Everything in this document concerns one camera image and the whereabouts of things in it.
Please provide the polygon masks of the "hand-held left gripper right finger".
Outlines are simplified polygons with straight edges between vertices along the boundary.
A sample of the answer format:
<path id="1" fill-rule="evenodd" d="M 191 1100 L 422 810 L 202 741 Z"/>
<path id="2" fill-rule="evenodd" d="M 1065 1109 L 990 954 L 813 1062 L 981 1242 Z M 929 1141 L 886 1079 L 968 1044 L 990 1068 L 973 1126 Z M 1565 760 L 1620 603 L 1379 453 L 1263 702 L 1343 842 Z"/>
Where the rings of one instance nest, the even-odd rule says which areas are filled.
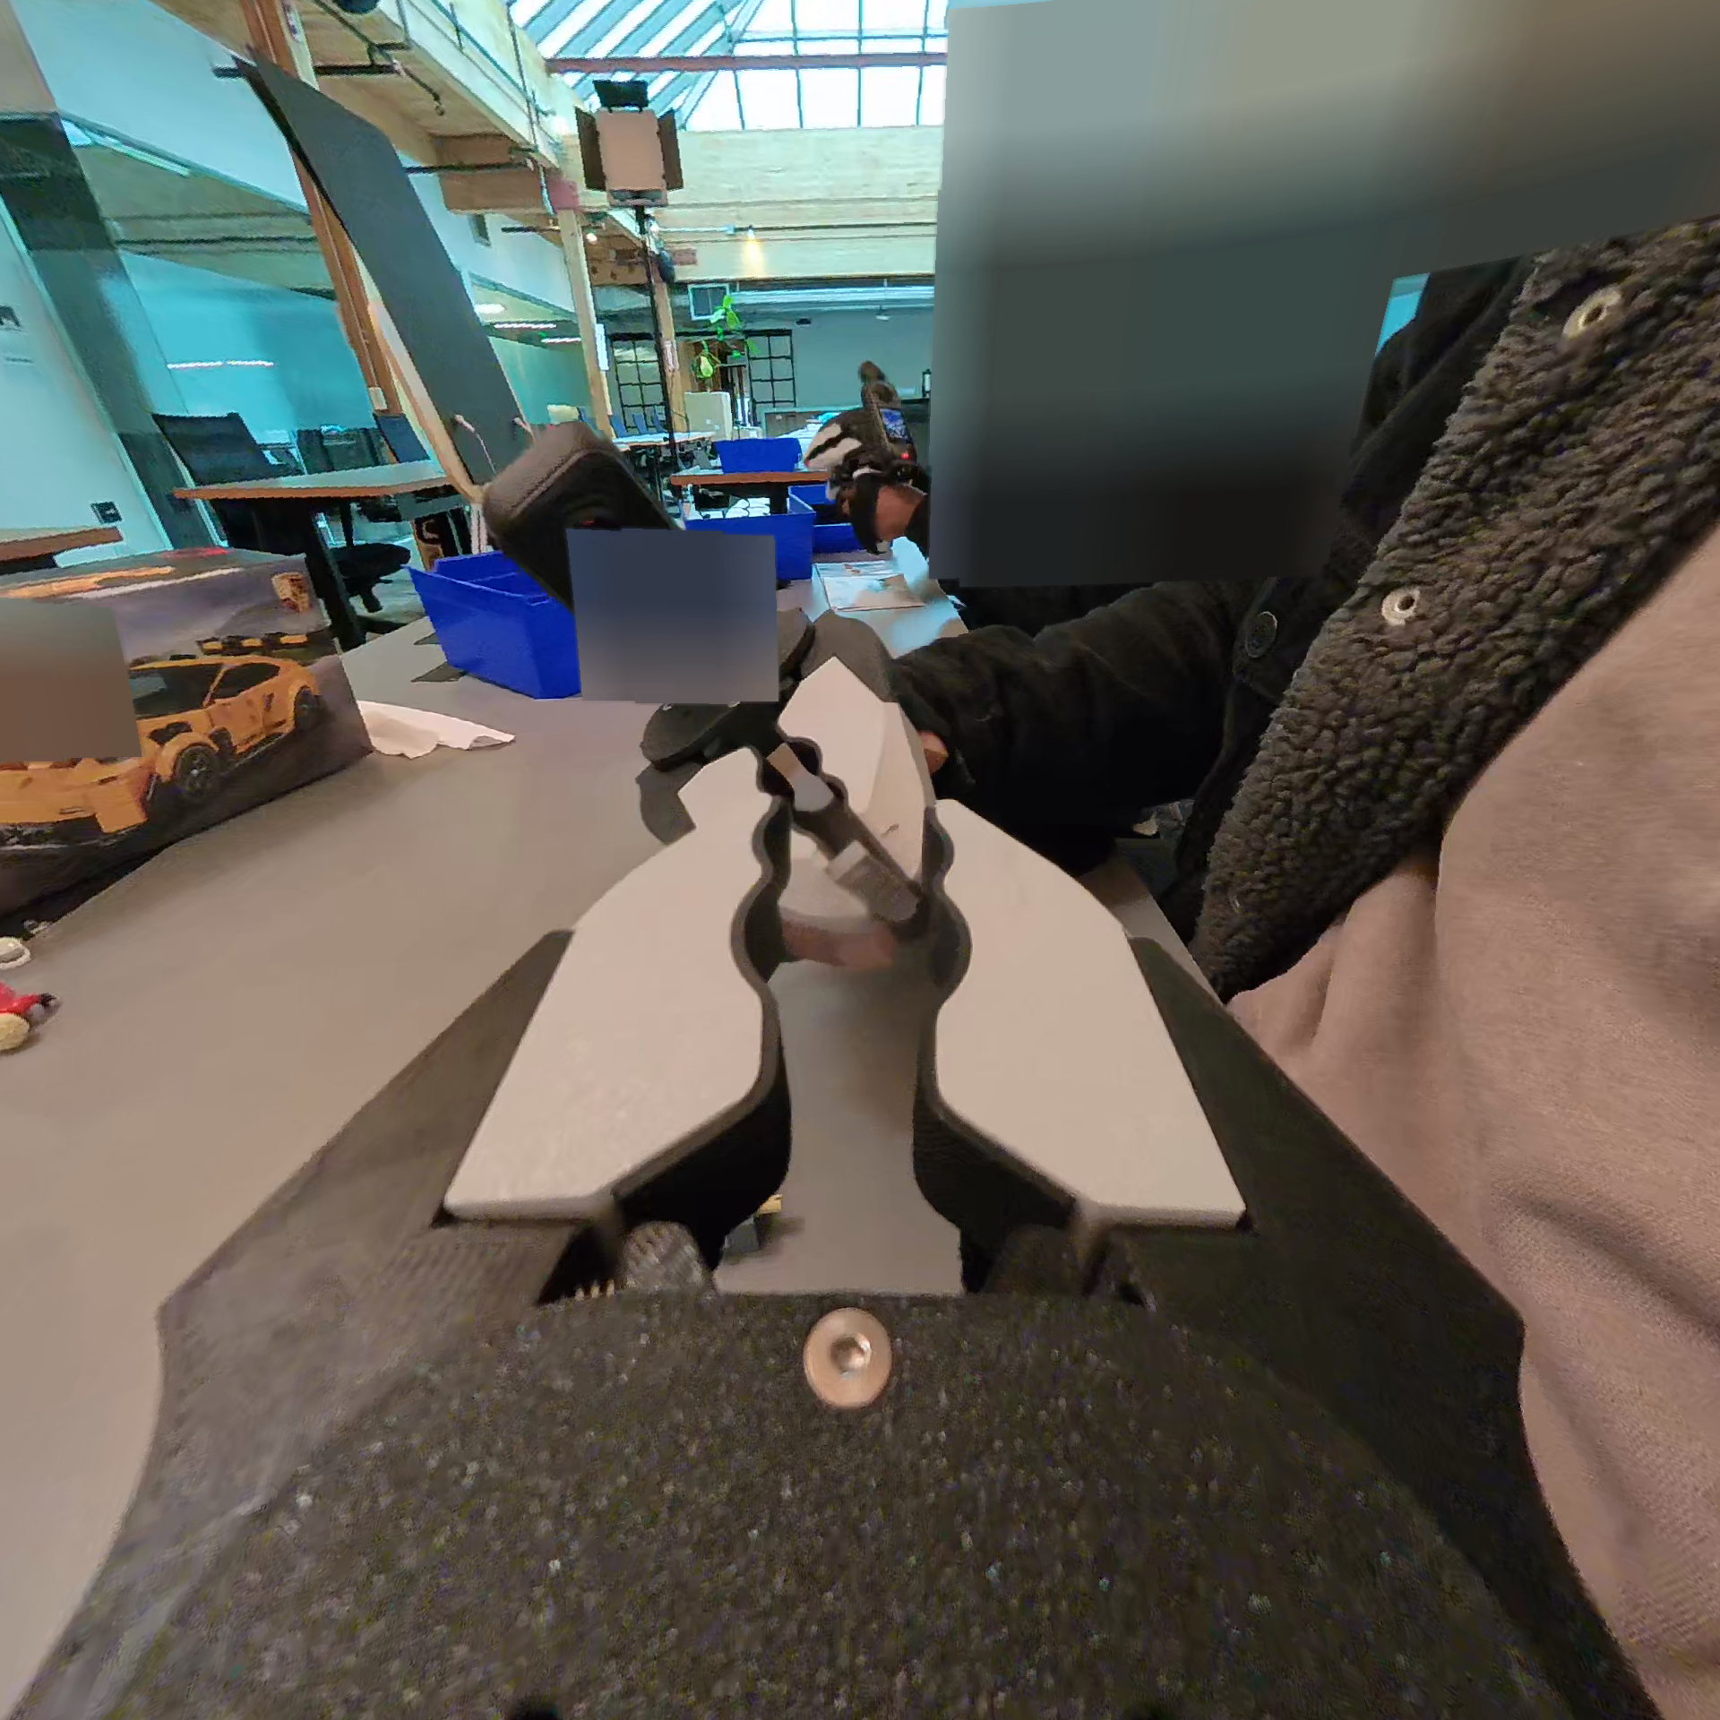
<path id="1" fill-rule="evenodd" d="M 929 974 L 914 1171 L 985 1255 L 1020 1228 L 1095 1256 L 1117 1230 L 1244 1219 L 1125 922 L 955 801 L 927 818 Z"/>

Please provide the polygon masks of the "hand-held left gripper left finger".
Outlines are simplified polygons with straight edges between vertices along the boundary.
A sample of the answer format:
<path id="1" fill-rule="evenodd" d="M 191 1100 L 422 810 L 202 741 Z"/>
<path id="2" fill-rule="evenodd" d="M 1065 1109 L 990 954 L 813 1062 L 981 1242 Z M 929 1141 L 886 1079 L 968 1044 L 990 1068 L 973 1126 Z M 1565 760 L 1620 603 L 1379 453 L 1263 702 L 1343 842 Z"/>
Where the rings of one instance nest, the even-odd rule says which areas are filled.
<path id="1" fill-rule="evenodd" d="M 663 1221 L 714 1264 L 779 1191 L 787 834 L 785 803 L 731 801 L 585 911 L 443 1193 L 452 1219 L 568 1221 L 611 1247 Z"/>

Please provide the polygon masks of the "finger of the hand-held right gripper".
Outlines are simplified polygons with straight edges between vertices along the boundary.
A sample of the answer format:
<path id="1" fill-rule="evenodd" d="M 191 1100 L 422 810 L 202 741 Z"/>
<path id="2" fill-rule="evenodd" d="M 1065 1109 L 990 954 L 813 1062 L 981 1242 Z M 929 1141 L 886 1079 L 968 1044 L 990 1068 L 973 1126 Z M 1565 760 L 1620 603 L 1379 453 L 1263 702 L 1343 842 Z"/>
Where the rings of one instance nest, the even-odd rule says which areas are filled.
<path id="1" fill-rule="evenodd" d="M 824 661 L 787 700 L 779 730 L 824 799 L 846 810 L 910 881 L 927 872 L 934 786 L 902 707 L 843 661 Z"/>
<path id="2" fill-rule="evenodd" d="M 678 797 L 688 821 L 686 840 L 751 844 L 772 814 L 772 790 L 764 782 L 761 754 L 751 747 L 701 765 Z"/>

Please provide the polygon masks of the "person's right forearm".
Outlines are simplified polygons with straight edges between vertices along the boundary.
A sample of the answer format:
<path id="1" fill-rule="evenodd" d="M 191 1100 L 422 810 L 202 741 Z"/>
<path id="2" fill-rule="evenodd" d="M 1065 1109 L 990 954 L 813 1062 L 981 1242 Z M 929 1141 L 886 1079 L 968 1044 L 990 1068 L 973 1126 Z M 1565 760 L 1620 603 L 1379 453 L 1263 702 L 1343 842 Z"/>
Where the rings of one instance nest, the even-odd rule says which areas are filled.
<path id="1" fill-rule="evenodd" d="M 893 664 L 897 698 L 945 748 L 958 799 L 1065 870 L 1145 814 L 1186 805 L 1166 892 L 1199 894 L 1268 719 L 1332 603 L 1270 579 L 1160 582 L 1028 635 L 985 625 Z"/>

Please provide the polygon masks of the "grey desk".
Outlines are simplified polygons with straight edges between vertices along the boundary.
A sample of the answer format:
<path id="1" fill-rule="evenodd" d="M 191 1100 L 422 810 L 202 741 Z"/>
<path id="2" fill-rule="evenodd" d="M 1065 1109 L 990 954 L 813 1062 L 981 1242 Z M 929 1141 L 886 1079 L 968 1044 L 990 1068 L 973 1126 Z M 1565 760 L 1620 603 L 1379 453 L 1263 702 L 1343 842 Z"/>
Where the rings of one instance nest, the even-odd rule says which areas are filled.
<path id="1" fill-rule="evenodd" d="M 544 933 L 656 851 L 650 707 L 452 678 L 424 621 L 355 694 L 512 734 L 374 754 L 165 849 L 34 939 L 60 1008 L 4 1055 L 4 1710 L 150 1451 L 157 1312 Z"/>

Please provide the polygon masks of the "person's right hand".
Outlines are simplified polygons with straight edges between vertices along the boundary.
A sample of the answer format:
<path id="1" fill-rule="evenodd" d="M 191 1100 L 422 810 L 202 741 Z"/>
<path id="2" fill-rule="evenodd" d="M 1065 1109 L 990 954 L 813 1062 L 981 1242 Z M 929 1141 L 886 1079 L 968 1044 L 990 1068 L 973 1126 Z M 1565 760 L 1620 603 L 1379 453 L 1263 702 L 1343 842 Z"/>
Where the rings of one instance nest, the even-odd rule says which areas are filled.
<path id="1" fill-rule="evenodd" d="M 977 786 L 958 745 L 958 722 L 908 676 L 893 672 L 891 691 L 917 735 L 934 797 L 975 803 Z"/>

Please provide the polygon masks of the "printed leaflet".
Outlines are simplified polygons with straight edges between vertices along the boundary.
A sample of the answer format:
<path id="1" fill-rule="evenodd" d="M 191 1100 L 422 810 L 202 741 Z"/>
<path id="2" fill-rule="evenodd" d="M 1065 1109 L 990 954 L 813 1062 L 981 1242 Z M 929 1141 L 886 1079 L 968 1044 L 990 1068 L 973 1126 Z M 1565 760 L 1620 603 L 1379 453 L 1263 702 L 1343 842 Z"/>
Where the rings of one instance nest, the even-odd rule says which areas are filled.
<path id="1" fill-rule="evenodd" d="M 934 601 L 923 573 L 882 556 L 817 560 L 813 592 L 817 612 L 845 616 L 908 612 Z"/>

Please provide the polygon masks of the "green hanging plant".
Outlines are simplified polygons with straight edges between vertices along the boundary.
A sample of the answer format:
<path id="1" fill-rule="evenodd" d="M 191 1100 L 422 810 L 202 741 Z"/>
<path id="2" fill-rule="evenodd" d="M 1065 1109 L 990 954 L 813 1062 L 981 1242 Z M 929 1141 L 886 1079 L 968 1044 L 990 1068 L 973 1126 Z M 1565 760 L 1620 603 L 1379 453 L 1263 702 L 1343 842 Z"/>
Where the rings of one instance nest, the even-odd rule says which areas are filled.
<path id="1" fill-rule="evenodd" d="M 749 334 L 742 313 L 736 306 L 734 291 L 701 289 L 695 291 L 693 310 L 697 311 L 697 332 L 693 339 L 693 375 L 699 377 L 706 390 L 746 390 L 749 366 Z"/>

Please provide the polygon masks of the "brown-topped background table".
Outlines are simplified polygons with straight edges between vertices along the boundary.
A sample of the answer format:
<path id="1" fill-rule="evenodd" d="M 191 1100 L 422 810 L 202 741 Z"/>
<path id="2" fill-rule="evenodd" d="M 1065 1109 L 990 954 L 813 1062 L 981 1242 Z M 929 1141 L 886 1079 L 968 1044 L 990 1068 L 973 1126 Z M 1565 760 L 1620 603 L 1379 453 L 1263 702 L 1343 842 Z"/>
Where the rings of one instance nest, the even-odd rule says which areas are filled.
<path id="1" fill-rule="evenodd" d="M 183 502 L 245 504 L 290 537 L 292 552 L 303 556 L 312 590 L 329 618 L 333 640 L 346 651 L 370 636 L 396 629 L 387 618 L 363 618 L 333 565 L 316 521 L 329 509 L 363 500 L 404 502 L 409 519 L 422 513 L 482 508 L 484 485 L 464 470 L 447 472 L 439 461 L 378 463 L 331 472 L 249 478 L 217 485 L 176 485 Z"/>

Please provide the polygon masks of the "black panel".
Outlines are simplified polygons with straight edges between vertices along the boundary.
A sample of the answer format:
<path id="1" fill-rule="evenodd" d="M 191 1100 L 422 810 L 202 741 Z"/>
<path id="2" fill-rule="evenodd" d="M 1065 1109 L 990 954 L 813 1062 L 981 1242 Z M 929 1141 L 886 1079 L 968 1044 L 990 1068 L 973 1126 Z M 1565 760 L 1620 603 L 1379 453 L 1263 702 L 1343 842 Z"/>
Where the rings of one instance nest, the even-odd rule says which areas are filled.
<path id="1" fill-rule="evenodd" d="M 393 140 L 269 63 L 241 63 L 355 246 L 421 382 L 424 429 L 486 485 L 529 442 L 490 336 Z"/>

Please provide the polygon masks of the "white printed paper bag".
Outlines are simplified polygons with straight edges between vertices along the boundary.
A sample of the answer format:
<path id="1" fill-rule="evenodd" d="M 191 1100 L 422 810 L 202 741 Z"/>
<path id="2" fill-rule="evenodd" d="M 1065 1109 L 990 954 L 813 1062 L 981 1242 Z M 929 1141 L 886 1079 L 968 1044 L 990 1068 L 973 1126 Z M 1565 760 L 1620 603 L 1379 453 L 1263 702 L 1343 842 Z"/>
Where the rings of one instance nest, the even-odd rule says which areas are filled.
<path id="1" fill-rule="evenodd" d="M 514 743 L 514 734 L 441 711 L 357 700 L 370 747 L 383 756 L 421 760 L 441 748 L 482 750 Z"/>

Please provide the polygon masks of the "studio light panel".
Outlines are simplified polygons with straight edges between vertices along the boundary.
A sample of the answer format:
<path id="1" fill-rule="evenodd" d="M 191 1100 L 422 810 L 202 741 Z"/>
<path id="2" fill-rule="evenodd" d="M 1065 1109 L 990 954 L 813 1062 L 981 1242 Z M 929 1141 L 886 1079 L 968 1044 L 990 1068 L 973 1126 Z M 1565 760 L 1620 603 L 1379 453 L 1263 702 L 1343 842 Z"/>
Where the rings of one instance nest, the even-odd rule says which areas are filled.
<path id="1" fill-rule="evenodd" d="M 663 205 L 684 188 L 678 121 L 648 102 L 637 76 L 594 80 L 594 102 L 576 115 L 583 181 L 615 207 Z"/>

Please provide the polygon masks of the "black toy set box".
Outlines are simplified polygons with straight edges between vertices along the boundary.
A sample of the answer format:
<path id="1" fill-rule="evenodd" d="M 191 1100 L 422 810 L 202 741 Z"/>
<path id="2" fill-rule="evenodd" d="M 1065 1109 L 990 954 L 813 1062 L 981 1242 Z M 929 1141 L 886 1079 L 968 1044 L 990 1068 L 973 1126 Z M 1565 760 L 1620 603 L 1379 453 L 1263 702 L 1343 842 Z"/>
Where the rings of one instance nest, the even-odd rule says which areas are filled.
<path id="1" fill-rule="evenodd" d="M 307 565 L 167 551 L 4 580 L 2 907 L 43 918 L 372 752 Z"/>

